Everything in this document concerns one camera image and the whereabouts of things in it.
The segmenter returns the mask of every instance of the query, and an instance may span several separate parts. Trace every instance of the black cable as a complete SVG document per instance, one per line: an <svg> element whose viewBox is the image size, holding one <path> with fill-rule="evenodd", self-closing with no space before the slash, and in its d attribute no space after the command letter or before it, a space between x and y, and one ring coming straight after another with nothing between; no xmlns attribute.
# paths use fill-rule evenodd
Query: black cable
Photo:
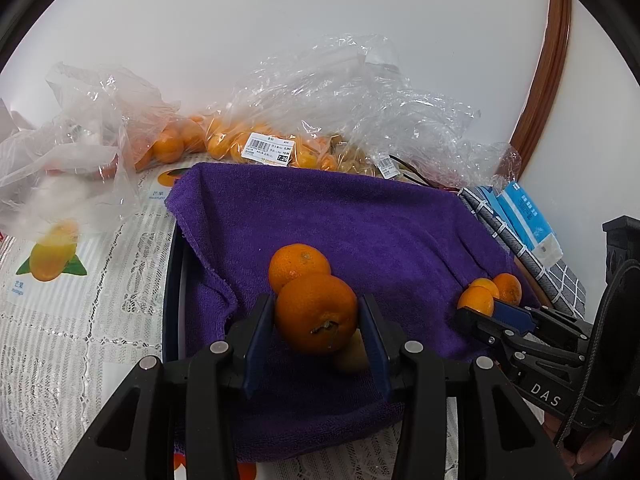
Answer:
<svg viewBox="0 0 640 480"><path fill-rule="evenodd" d="M429 187L427 186L425 183L420 182L419 180L415 179L415 178L411 178L409 175L407 175L406 173L403 173L402 176L404 176L406 179L411 180L412 182L415 182L418 186L424 186L424 187Z"/></svg>
<svg viewBox="0 0 640 480"><path fill-rule="evenodd" d="M408 168L412 173L415 173L423 182L425 186L429 186L429 187L436 187L433 185L433 182L431 182L429 179L424 178L420 172L418 170L416 170L411 164L409 164L408 162L405 162L404 160L402 160L401 158L397 158L395 155L389 155L389 158L392 158L394 161L396 161L398 164L402 164L403 166L405 166L406 168Z"/></svg>
<svg viewBox="0 0 640 480"><path fill-rule="evenodd" d="M594 332L591 332L591 351L589 352L589 360L584 366L584 371L582 373L582 384L580 385L580 391L578 392L578 396L575 397L574 404L571 407L571 412L569 416L562 421L560 428L558 429L558 433L556 433L556 437L554 439L554 446L559 448L562 445L562 441L566 438L566 436L571 431L572 423L574 422L575 415L578 413L578 409L580 408L580 404L582 403L582 399L584 398L585 391L587 390L587 384L589 383L589 377L591 376L591 370L593 369L593 365L596 361L596 355L598 354L598 346L600 345L600 337L602 336L602 331L604 330L604 324L602 322L603 319L606 319L607 312L609 310L609 305L613 299L614 294L620 288L620 283L622 279L625 277L625 274L632 269L640 270L640 263L637 260L627 260L623 262L616 270L613 275L613 279L611 283L605 289L602 298L600 299L600 305L598 306L598 313L596 314L595 322L593 326L595 328Z"/></svg>

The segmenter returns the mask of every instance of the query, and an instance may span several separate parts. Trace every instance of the clear plastic wrap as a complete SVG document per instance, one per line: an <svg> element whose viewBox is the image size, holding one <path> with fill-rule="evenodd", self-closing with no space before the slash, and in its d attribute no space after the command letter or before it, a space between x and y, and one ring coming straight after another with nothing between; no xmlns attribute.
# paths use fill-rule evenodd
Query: clear plastic wrap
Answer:
<svg viewBox="0 0 640 480"><path fill-rule="evenodd" d="M105 110L122 118L136 171L205 151L202 117L178 116L179 104L165 103L158 88L126 68L84 70L57 63L47 81L62 109L76 109L89 99L104 102Z"/></svg>
<svg viewBox="0 0 640 480"><path fill-rule="evenodd" d="M391 155L441 186L503 187L516 177L519 156L507 143L465 139L478 116L412 89L387 38L324 38L269 57L242 79L208 122L207 150L217 160L254 163L241 154L257 132L294 140L290 166L402 178L406 166Z"/></svg>
<svg viewBox="0 0 640 480"><path fill-rule="evenodd" d="M370 56L395 60L381 36L327 38L302 53L268 58L236 85L229 105L209 121L207 151L217 160L254 162L241 155L255 132L292 141L290 166L336 171L336 144L374 103ZM399 73L397 78L404 81ZM378 82L380 88L385 84Z"/></svg>
<svg viewBox="0 0 640 480"><path fill-rule="evenodd" d="M0 137L0 231L32 240L68 224L111 231L138 210L135 166L177 107L120 67L59 63L47 81L62 112Z"/></svg>

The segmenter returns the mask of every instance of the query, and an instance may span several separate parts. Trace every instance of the gray plaid cloth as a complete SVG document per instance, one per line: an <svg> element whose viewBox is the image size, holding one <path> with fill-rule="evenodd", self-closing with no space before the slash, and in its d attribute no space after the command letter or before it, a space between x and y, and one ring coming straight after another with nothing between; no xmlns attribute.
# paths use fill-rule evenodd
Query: gray plaid cloth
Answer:
<svg viewBox="0 0 640 480"><path fill-rule="evenodd" d="M518 235L491 209L480 190L465 187L460 190L458 196L502 248L516 255L525 269L536 279L554 308L564 314L584 319L584 285L564 261L559 260L550 269L545 269L520 241Z"/></svg>

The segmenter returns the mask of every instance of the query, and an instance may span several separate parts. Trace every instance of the barcode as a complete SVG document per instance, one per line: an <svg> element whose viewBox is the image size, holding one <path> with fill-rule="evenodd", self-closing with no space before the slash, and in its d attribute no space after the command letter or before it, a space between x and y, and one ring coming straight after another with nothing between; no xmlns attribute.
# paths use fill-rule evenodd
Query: barcode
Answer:
<svg viewBox="0 0 640 480"><path fill-rule="evenodd" d="M380 159L378 166L380 167L380 170L386 170L386 168L393 166L393 163L391 162L391 159L386 156L385 158Z"/></svg>
<svg viewBox="0 0 640 480"><path fill-rule="evenodd" d="M261 152L265 152L269 149L269 143L263 142L262 140L254 139L251 141L251 144L249 144L249 147L260 150Z"/></svg>

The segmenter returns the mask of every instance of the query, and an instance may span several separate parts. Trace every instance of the blue gripper pad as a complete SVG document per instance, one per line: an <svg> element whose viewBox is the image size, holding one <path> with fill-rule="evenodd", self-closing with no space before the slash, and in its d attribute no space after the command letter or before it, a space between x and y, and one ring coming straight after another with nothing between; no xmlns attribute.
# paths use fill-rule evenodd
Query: blue gripper pad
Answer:
<svg viewBox="0 0 640 480"><path fill-rule="evenodd" d="M254 336L246 352L242 391L247 399L253 395L258 387L260 376L262 375L262 368L264 367L264 360L267 357L267 351L271 344L273 309L273 297L270 296L264 305L260 319L255 327Z"/></svg>
<svg viewBox="0 0 640 480"><path fill-rule="evenodd" d="M378 392L387 400L391 398L391 366L380 333L371 311L367 308L364 298L358 298L358 324L364 342L364 348L369 358L369 367L373 375L373 382Z"/></svg>
<svg viewBox="0 0 640 480"><path fill-rule="evenodd" d="M494 315L492 317L504 324L513 326L522 336L536 329L536 324L533 322L530 312L512 307L498 300L494 300Z"/></svg>

